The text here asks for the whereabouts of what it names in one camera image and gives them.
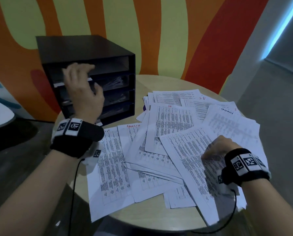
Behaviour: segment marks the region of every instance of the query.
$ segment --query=file organizer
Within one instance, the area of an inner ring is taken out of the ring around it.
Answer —
[[[88,82],[93,91],[95,82],[103,88],[105,102],[99,116],[103,125],[135,114],[134,53],[99,35],[37,36],[36,39],[43,69],[65,118],[72,117],[74,109],[62,68],[74,62],[95,65],[88,74]]]

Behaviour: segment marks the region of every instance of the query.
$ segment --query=right hand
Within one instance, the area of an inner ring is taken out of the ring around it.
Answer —
[[[242,147],[233,142],[232,139],[220,135],[211,144],[209,144],[206,151],[201,156],[201,159],[209,159],[214,155],[225,156],[228,152],[237,148]]]
[[[104,104],[102,87],[95,83],[96,93],[94,94],[87,81],[87,73],[94,67],[91,64],[73,63],[63,69],[64,83],[73,103],[75,118],[92,124],[101,115]]]

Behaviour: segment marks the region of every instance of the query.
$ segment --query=table on paper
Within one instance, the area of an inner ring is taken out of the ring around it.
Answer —
[[[136,117],[143,112],[143,97],[152,91],[178,91],[199,89],[204,95],[225,102],[221,96],[216,93],[181,79],[175,79],[158,75],[137,75],[136,76],[136,112],[135,115],[115,123],[109,124],[104,128],[116,127],[122,124],[131,124],[138,122]],[[57,129],[58,123],[64,119],[60,113],[55,122],[54,129]],[[71,178],[68,182],[70,187],[73,187],[73,179],[75,172],[71,173]],[[75,185],[75,193],[83,200],[89,202],[86,167],[80,164],[78,177]],[[126,208],[118,210],[110,214],[122,222],[129,223],[142,228],[165,230],[165,231],[185,231],[203,228],[206,226],[196,207],[166,209],[163,195],[150,198],[140,203],[132,204]]]

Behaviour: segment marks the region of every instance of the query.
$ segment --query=stack of papers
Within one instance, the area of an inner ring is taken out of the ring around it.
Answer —
[[[234,102],[217,101],[198,89],[153,91],[143,100],[141,123],[105,129],[97,165],[86,166],[92,222],[159,194],[167,208],[198,206],[207,225],[229,215],[235,198],[220,194],[216,176],[225,162],[201,156],[224,135],[267,166],[260,125],[243,117]],[[246,207],[240,187],[237,207]]]

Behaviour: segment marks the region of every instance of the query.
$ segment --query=forearm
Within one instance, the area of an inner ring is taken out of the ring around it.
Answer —
[[[76,164],[52,150],[0,207],[0,236],[42,235]]]
[[[248,211],[262,235],[293,235],[293,209],[266,179],[241,185]]]

